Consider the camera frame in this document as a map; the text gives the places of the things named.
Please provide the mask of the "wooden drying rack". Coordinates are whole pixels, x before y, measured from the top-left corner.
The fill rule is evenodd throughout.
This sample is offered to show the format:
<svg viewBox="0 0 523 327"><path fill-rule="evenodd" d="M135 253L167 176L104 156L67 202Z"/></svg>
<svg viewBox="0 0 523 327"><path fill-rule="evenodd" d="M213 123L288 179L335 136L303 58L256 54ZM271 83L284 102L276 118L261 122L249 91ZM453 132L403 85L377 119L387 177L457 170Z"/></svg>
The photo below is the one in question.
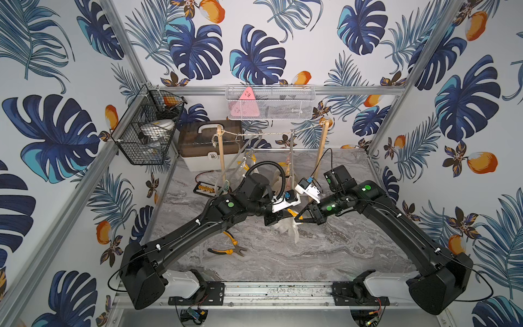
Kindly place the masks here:
<svg viewBox="0 0 523 327"><path fill-rule="evenodd" d="M287 168L290 169L291 185L294 185L294 180L295 180L295 178L294 178L294 166L295 166L295 164L294 164L294 146L293 146L294 136L298 132L303 132L303 131L306 131L306 130L309 130L309 129L313 129L313 128L317 127L317 126L321 126L322 134L321 134L320 147L318 148L319 152L318 152L318 155L317 155L316 166L315 166L315 169L313 170L312 175L311 175L313 177L313 179L315 179L317 177L317 169L318 169L318 167L320 167L320 164L321 164L321 161L322 161L322 158L323 158L326 138L327 138L327 134L328 134L328 130L329 130L328 121L319 122L319 123L317 123L315 125L312 125L312 126L310 126L308 128L298 129L298 130L292 129L290 131L290 135L291 135L290 163L288 163ZM235 137L239 137L239 136L263 136L263 135L265 135L265 133L237 134L237 133L232 133L230 131L227 131L227 130L221 128L221 127L217 127L217 132L211 138L212 145L214 147L219 147L220 148L220 150L219 150L220 151L219 158L220 158L220 162L221 162L221 176L216 180L216 182L214 184L215 196L222 195L222 193L225 192L225 191L229 191L229 192L231 191L231 189L230 189L230 182L226 178L226 173L230 169L231 164L229 164L228 166L225 165L224 154L222 154L222 152L223 152L223 135L224 134L231 134L231 135L233 135ZM269 166L274 166L276 168L276 171L279 172L279 175L282 177L281 189L280 189L280 192L277 194L277 198L281 198L283 192L285 191L285 186L286 186L286 182L285 182L286 170L283 170L283 167L279 163L271 162L271 161L257 162L253 166L251 166L250 169L247 172L245 172L243 177L247 177L250 174L250 170L251 169L256 169L256 168L261 167L261 166L266 165L266 164L269 165Z"/></svg>

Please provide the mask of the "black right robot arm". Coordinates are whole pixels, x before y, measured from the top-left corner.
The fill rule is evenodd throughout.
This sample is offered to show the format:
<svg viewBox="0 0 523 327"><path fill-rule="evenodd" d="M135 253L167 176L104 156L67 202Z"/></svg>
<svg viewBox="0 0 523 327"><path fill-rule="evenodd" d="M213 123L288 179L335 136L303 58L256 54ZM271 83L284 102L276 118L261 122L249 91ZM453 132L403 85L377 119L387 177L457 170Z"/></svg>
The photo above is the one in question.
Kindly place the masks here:
<svg viewBox="0 0 523 327"><path fill-rule="evenodd" d="M330 216L355 211L380 227L414 263L418 275L406 284L410 297L421 309L438 315L464 293L473 268L470 257L438 245L403 215L375 182L357 183L343 165L329 170L324 177L332 192L324 199L313 185L313 178L302 178L296 185L296 193L312 199L303 209L311 217L297 216L296 222L321 225Z"/></svg>

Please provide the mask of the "white glove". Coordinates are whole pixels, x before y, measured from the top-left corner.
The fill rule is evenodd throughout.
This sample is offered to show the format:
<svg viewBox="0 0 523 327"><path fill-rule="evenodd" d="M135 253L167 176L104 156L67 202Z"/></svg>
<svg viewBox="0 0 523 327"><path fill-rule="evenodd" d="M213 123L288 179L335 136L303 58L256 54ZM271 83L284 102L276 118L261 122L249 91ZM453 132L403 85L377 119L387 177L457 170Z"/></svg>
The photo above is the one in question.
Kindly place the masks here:
<svg viewBox="0 0 523 327"><path fill-rule="evenodd" d="M290 208L287 209L287 213L290 214L291 216L286 217L286 218L280 220L279 222L277 222L275 225L272 226L272 229L278 231L280 234L287 233L287 235L290 237L290 239L295 244L297 244L297 242L299 240L299 236L300 236L299 231L298 231L298 225L300 225L300 223L296 223L294 221L294 219L296 218L298 213Z"/></svg>

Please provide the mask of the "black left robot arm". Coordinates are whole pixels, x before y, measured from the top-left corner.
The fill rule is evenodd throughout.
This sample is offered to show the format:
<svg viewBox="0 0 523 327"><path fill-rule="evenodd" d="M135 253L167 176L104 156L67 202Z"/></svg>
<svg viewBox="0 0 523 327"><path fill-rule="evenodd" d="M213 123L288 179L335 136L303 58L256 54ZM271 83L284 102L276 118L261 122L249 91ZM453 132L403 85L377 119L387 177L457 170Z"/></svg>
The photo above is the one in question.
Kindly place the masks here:
<svg viewBox="0 0 523 327"><path fill-rule="evenodd" d="M202 213L175 231L144 245L130 242L124 250L118 276L134 309L145 309L160 299L168 285L163 277L167 268L197 245L249 216L274 223L288 215L279 211L295 200L294 192L284 189L274 196L268 179L261 174L250 174L233 192L209 199Z"/></svg>

